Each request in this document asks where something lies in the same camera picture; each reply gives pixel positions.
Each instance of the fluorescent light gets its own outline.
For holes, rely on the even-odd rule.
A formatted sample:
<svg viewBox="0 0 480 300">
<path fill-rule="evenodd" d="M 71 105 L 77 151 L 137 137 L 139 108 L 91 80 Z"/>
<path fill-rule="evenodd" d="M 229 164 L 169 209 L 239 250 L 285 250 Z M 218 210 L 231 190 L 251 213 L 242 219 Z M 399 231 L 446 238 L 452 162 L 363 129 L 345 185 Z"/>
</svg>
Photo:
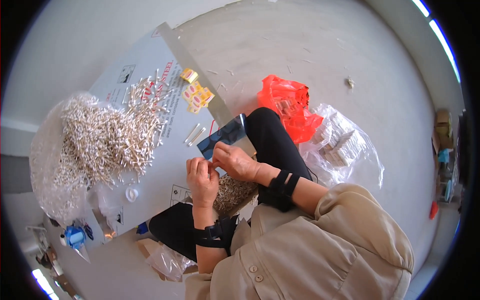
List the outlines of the fluorescent light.
<svg viewBox="0 0 480 300">
<path fill-rule="evenodd" d="M 32 274 L 33 274 L 33 277 L 35 277 L 35 279 L 39 279 L 43 277 L 42 271 L 40 271 L 40 269 L 33 270 Z"/>
<path fill-rule="evenodd" d="M 456 79 L 458 82 L 460 82 L 460 74 L 458 74 L 458 69 L 456 67 L 455 59 L 453 57 L 453 53 L 447 43 L 447 40 L 445 39 L 442 31 L 440 30 L 440 27 L 438 27 L 438 24 L 435 20 L 431 20 L 429 22 L 430 27 L 432 28 L 433 32 L 437 35 L 437 38 L 440 40 L 440 43 L 444 47 L 445 53 L 448 56 L 448 59 L 450 60 L 450 63 L 452 64 L 453 71 L 455 72 Z"/>
<path fill-rule="evenodd" d="M 37 281 L 38 281 L 38 284 L 42 287 L 42 289 L 43 289 L 48 295 L 50 295 L 51 293 L 53 293 L 53 289 L 52 289 L 52 287 L 50 286 L 50 284 L 48 283 L 48 281 L 47 281 L 47 279 L 46 279 L 45 277 L 38 278 Z"/>
<path fill-rule="evenodd" d="M 419 8 L 419 10 L 421 11 L 421 13 L 423 13 L 423 15 L 426 17 L 428 17 L 430 15 L 430 12 L 428 11 L 428 9 L 425 7 L 425 5 L 423 5 L 423 3 L 420 1 L 420 0 L 412 0 L 413 3 L 415 3 L 415 5 Z"/>
</svg>

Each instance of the white table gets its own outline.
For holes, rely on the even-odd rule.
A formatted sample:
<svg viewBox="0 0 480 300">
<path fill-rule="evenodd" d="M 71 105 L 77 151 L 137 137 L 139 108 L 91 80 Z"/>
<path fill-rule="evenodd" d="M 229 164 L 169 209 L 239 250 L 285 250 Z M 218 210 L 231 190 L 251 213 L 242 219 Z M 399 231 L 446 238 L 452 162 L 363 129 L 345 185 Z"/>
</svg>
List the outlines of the white table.
<svg viewBox="0 0 480 300">
<path fill-rule="evenodd" d="M 198 115 L 187 112 L 188 103 L 181 97 L 181 92 L 188 85 L 179 77 L 184 68 L 191 68 L 198 72 L 200 84 L 208 87 L 215 94 L 208 109 L 201 109 Z M 155 159 L 152 166 L 146 169 L 146 174 L 140 177 L 139 183 L 129 186 L 118 182 L 113 190 L 104 187 L 101 194 L 94 192 L 91 194 L 93 200 L 97 197 L 108 197 L 121 207 L 118 221 L 113 224 L 117 235 L 131 230 L 190 195 L 186 183 L 185 161 L 189 158 L 201 157 L 202 154 L 196 144 L 233 118 L 215 88 L 166 23 L 147 33 L 127 53 L 109 66 L 89 92 L 97 96 L 100 101 L 126 107 L 122 102 L 130 85 L 137 83 L 141 78 L 148 76 L 154 78 L 156 69 L 159 69 L 159 77 L 163 77 L 171 88 L 175 88 L 175 91 L 161 103 L 166 104 L 170 111 L 163 116 L 168 120 L 162 135 L 163 145 L 154 150 Z M 197 131 L 202 127 L 205 127 L 206 131 L 200 135 L 194 145 L 188 147 L 184 140 L 197 123 L 200 123 Z M 255 149 L 248 137 L 237 141 L 235 145 L 243 148 L 251 156 L 255 154 Z M 125 182 L 129 182 L 130 178 L 136 181 L 136 174 L 123 173 L 122 176 Z M 128 202 L 125 197 L 125 190 L 128 187 L 135 188 L 139 193 L 134 203 Z M 86 222 L 92 228 L 94 235 L 94 240 L 86 239 L 88 249 L 111 239 L 105 225 L 103 230 L 99 225 L 104 223 L 105 219 L 98 211 L 95 215 L 89 212 Z"/>
</svg>

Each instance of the person's left hand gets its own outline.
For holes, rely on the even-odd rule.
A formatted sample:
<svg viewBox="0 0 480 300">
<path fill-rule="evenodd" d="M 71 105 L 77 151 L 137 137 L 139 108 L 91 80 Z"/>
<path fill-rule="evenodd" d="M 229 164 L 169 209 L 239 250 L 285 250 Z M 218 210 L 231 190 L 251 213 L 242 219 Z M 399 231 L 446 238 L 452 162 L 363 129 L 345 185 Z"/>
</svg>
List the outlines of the person's left hand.
<svg viewBox="0 0 480 300">
<path fill-rule="evenodd" d="M 203 157 L 187 160 L 187 183 L 192 191 L 193 207 L 212 208 L 218 192 L 219 173 Z"/>
</svg>

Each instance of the beige jacket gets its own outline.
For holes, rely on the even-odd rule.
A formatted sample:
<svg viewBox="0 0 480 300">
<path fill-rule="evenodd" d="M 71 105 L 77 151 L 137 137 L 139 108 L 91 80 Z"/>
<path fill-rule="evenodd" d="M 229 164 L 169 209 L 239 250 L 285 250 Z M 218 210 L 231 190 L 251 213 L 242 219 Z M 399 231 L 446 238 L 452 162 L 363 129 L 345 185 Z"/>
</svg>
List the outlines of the beige jacket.
<svg viewBox="0 0 480 300">
<path fill-rule="evenodd" d="M 235 230 L 232 255 L 185 280 L 188 300 L 403 299 L 413 270 L 405 233 L 372 195 L 342 183 L 315 218 L 257 206 Z"/>
</svg>

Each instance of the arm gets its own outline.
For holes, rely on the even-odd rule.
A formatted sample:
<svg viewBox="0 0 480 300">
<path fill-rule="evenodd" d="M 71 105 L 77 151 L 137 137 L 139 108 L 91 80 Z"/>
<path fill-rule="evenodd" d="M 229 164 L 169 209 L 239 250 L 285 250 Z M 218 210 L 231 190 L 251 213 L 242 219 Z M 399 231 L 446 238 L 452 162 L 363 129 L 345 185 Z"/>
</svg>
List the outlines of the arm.
<svg viewBox="0 0 480 300">
<path fill-rule="evenodd" d="M 221 167 L 232 178 L 254 181 L 264 186 L 269 186 L 272 179 L 276 178 L 281 171 L 271 165 L 256 162 L 242 149 L 222 142 L 215 145 L 212 160 L 215 168 Z M 313 216 L 318 202 L 327 192 L 326 187 L 306 178 L 300 178 L 293 191 L 292 200 L 299 209 Z"/>
<path fill-rule="evenodd" d="M 268 186 L 273 178 L 276 178 L 280 173 L 280 169 L 275 168 L 265 163 L 258 163 L 257 172 L 253 177 L 253 181 Z M 287 177 L 285 183 L 290 179 L 291 174 Z M 293 190 L 293 203 L 303 212 L 313 216 L 320 199 L 325 196 L 328 189 L 320 184 L 310 181 L 306 178 L 300 177 L 295 189 Z"/>
<path fill-rule="evenodd" d="M 187 182 L 192 191 L 193 223 L 196 229 L 215 224 L 213 201 L 218 192 L 218 172 L 204 158 L 187 160 Z M 198 273 L 212 273 L 216 264 L 227 257 L 223 248 L 196 246 Z"/>
</svg>

